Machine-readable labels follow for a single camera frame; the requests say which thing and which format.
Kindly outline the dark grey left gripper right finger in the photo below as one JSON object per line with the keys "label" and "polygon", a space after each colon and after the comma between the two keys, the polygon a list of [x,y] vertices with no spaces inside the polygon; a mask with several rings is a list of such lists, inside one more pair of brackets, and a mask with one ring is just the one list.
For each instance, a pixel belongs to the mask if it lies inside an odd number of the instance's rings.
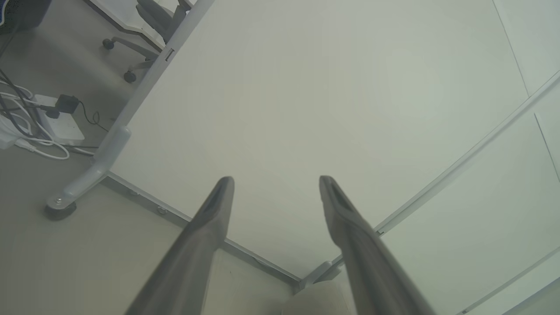
{"label": "dark grey left gripper right finger", "polygon": [[333,177],[319,178],[326,223],[340,248],[359,315],[432,315],[434,310]]}

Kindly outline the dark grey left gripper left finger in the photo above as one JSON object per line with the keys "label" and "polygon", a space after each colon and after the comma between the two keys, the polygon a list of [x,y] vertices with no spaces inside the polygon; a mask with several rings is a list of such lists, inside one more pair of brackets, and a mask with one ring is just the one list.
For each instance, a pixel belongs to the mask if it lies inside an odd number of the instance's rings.
{"label": "dark grey left gripper left finger", "polygon": [[128,315],[200,315],[215,252],[228,232],[235,182],[218,180],[148,281],[128,307]]}

